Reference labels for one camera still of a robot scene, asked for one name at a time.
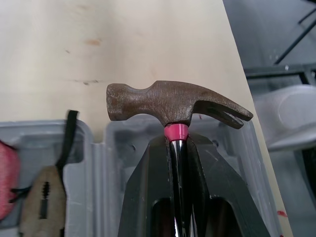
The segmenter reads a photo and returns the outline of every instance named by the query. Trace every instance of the dark stain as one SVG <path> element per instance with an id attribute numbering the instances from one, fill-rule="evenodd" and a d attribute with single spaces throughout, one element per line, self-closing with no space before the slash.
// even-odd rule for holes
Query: dark stain
<path id="1" fill-rule="evenodd" d="M 87 81 L 84 81 L 83 84 L 85 85 L 90 85 L 90 83 L 99 83 L 98 80 L 87 80 Z"/>
<path id="2" fill-rule="evenodd" d="M 81 10 L 85 10 L 88 11 L 90 9 L 90 6 L 88 5 L 83 5 L 83 4 L 78 4 L 77 8 L 81 9 Z"/>
<path id="3" fill-rule="evenodd" d="M 100 46 L 101 39 L 87 39 L 84 43 L 91 46 Z"/>
<path id="4" fill-rule="evenodd" d="M 155 70 L 155 68 L 151 68 L 150 73 L 152 74 L 153 78 L 157 80 L 157 71 Z"/>

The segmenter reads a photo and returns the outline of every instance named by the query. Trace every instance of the claw hammer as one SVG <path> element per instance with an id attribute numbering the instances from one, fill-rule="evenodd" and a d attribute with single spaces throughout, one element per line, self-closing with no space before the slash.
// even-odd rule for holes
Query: claw hammer
<path id="1" fill-rule="evenodd" d="M 156 81 L 146 89 L 110 84 L 107 88 L 107 108 L 112 121 L 149 114 L 164 126 L 171 156 L 175 232 L 179 237 L 190 236 L 190 226 L 194 223 L 194 198 L 189 177 L 191 161 L 187 156 L 187 140 L 192 114 L 213 117 L 236 129 L 243 126 L 241 120 L 249 121 L 253 114 L 210 89 L 178 81 Z"/>

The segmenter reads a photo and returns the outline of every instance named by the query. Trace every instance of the hammer head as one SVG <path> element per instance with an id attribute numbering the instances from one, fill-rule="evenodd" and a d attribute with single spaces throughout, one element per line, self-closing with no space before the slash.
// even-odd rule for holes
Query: hammer head
<path id="1" fill-rule="evenodd" d="M 112 121 L 149 114 L 158 118 L 163 126 L 173 123 L 189 126 L 192 114 L 197 113 L 239 129 L 243 126 L 239 119 L 249 121 L 253 117 L 251 112 L 215 91 L 178 81 L 158 80 L 146 89 L 110 84 L 107 107 Z"/>

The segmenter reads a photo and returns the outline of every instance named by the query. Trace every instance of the black strap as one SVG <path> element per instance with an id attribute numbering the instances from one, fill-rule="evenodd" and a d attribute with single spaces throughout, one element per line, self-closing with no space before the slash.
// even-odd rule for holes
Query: black strap
<path id="1" fill-rule="evenodd" d="M 67 162 L 69 153 L 71 151 L 71 147 L 73 146 L 73 143 L 74 143 L 76 127 L 77 127 L 77 115 L 78 115 L 78 111 L 74 111 L 74 110 L 68 111 L 64 141 L 63 141 L 63 148 L 62 148 L 60 158 L 56 163 L 56 167 L 61 178 L 63 177 L 63 168 Z"/>

